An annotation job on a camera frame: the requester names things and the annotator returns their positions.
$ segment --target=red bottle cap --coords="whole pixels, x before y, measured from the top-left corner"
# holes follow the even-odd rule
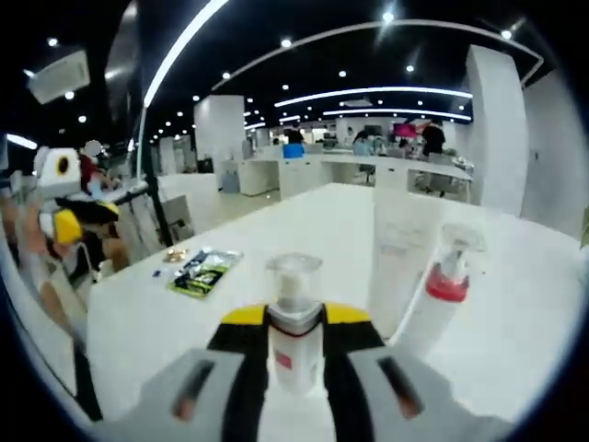
[[[442,273],[438,262],[430,272],[425,290],[430,296],[442,301],[463,302],[467,297],[468,286],[468,276],[464,281],[452,281]]]

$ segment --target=air conditioner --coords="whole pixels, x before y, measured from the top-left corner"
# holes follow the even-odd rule
[[[90,84],[86,51],[76,51],[53,62],[29,79],[29,90],[40,104]]]

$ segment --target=snack package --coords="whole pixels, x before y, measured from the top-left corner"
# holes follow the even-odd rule
[[[242,256],[243,254],[236,251],[202,248],[194,258],[174,273],[169,288],[189,297],[205,298]]]

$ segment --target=curved light strip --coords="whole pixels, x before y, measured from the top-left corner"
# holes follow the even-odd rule
[[[466,115],[458,115],[456,113],[447,112],[436,112],[434,110],[421,110],[421,109],[352,109],[352,110],[330,110],[323,112],[323,115],[342,115],[343,113],[417,113],[420,115],[435,115],[437,117],[448,117],[456,118],[458,120],[465,120],[470,122],[471,117]]]
[[[521,80],[522,86],[533,74],[536,73],[536,71],[544,63],[544,58],[542,58],[538,53],[532,51],[531,49],[529,49],[528,47],[524,46],[521,43],[518,43],[517,41],[506,40],[501,36],[501,34],[491,32],[486,29],[481,29],[481,28],[476,28],[474,26],[465,25],[462,23],[454,23],[451,21],[438,21],[438,20],[422,20],[419,18],[408,18],[408,19],[393,20],[390,23],[387,23],[387,28],[390,28],[393,26],[399,26],[399,27],[401,27],[401,26],[424,26],[424,27],[432,27],[432,28],[464,30],[466,32],[471,32],[473,34],[479,34],[484,37],[489,37],[490,39],[494,39],[496,41],[501,41],[502,43],[512,46],[515,49],[523,51],[523,52],[535,57],[537,59],[537,62],[536,62],[536,64],[534,64],[532,69],[530,69],[530,71],[524,76],[524,78],[522,78],[522,80]],[[256,64],[260,64],[262,62],[265,62],[266,60],[272,58],[275,55],[278,55],[282,52],[291,51],[294,48],[297,48],[299,46],[303,46],[308,43],[312,43],[313,41],[323,40],[328,37],[333,37],[335,35],[345,34],[347,32],[355,32],[356,30],[379,29],[379,28],[383,28],[382,21],[371,21],[368,23],[361,23],[358,25],[346,26],[344,28],[327,30],[325,32],[321,32],[319,34],[312,35],[310,37],[307,37],[307,38],[299,40],[299,41],[293,41],[293,44],[289,48],[279,48],[279,49],[276,49],[272,52],[268,52],[268,53],[262,55],[260,58],[257,58],[253,62],[250,62],[250,63],[240,67],[235,72],[231,73],[231,78],[235,78],[236,76],[243,74],[247,70],[254,67]],[[217,83],[216,85],[214,85],[212,91],[215,91],[216,89],[221,87],[224,83],[226,83],[226,81],[227,80],[222,80],[219,83]]]
[[[292,117],[284,117],[279,120],[279,122],[291,122],[292,120],[300,120],[300,115],[293,115]]]
[[[265,122],[257,122],[255,124],[250,124],[249,126],[244,127],[244,129],[248,131],[249,129],[258,129],[259,127],[264,127],[265,125]]]
[[[463,97],[465,99],[472,99],[472,94],[469,92],[461,92],[459,90],[438,89],[435,87],[413,87],[413,86],[382,86],[382,87],[360,87],[356,89],[334,90],[333,92],[322,92],[320,94],[307,95],[306,97],[299,97],[298,99],[287,99],[274,104],[275,108],[288,106],[289,104],[302,103],[310,101],[311,99],[327,99],[329,97],[340,97],[342,95],[352,94],[366,94],[370,92],[424,92],[428,94],[442,94],[453,95],[455,97]]]
[[[172,49],[169,50],[166,58],[164,58],[164,61],[157,69],[154,79],[151,80],[151,85],[149,85],[144,98],[144,106],[146,108],[148,108],[151,104],[152,100],[156,96],[157,90],[162,84],[162,81],[164,81],[167,72],[169,71],[170,67],[172,67],[180,53],[184,50],[188,42],[202,28],[202,26],[204,26],[204,24],[209,21],[209,18],[211,18],[228,1],[229,0],[211,0],[203,9],[201,9],[201,11],[191,21],[191,23],[180,34],[172,46]]]
[[[23,147],[26,147],[27,149],[35,150],[37,148],[37,143],[35,143],[34,141],[28,140],[24,136],[7,134],[6,139],[10,143],[14,143],[15,145],[22,145]]]

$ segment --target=black ceiling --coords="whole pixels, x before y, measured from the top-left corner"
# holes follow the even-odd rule
[[[110,46],[128,3],[125,0],[42,3],[23,0],[11,5],[14,17],[26,17],[27,28],[17,34],[11,31],[9,35],[18,40],[18,47],[12,48],[10,56],[5,58],[10,63],[6,68],[8,87],[2,91],[1,99],[4,131],[49,145],[78,146],[92,138],[113,143],[129,136],[125,127],[111,121],[104,82]],[[206,3],[204,0],[139,1],[143,93],[173,41]],[[229,0],[172,66],[149,110],[146,134],[151,136],[160,128],[165,134],[190,129],[193,95],[207,96],[224,71],[233,72],[279,48],[282,38],[298,41],[326,30],[377,21],[387,8],[393,9],[396,18],[447,20],[495,32],[522,16],[506,2],[485,2],[475,10],[465,9],[464,5],[453,6],[449,1]],[[79,44],[87,49],[92,82],[77,91],[72,101],[57,99],[41,106],[26,90],[27,78],[22,71],[52,51],[46,43],[49,37],[59,39],[63,45]],[[542,52],[537,35],[527,24],[518,30],[515,39]],[[503,43],[458,30],[369,29],[281,53],[231,79],[215,93],[254,98],[247,110],[260,111],[268,124],[282,116],[283,111],[307,114],[309,105],[315,112],[310,115],[313,118],[321,111],[337,109],[342,99],[302,103],[279,111],[273,103],[350,87],[412,85],[461,89],[471,43],[510,53],[521,75],[535,61]],[[412,75],[405,71],[409,62],[416,67]],[[340,78],[340,70],[348,75]],[[283,84],[289,85],[288,91],[283,91]],[[383,107],[415,109],[417,100],[422,99],[427,110],[456,111],[452,109],[456,105],[453,98],[396,93],[377,94],[370,99],[374,102],[382,99]],[[178,111],[183,111],[184,116],[178,117]],[[87,123],[77,122],[80,114],[88,117]],[[167,128],[165,121],[171,121],[172,125]],[[59,134],[60,129],[65,129],[65,133]]]

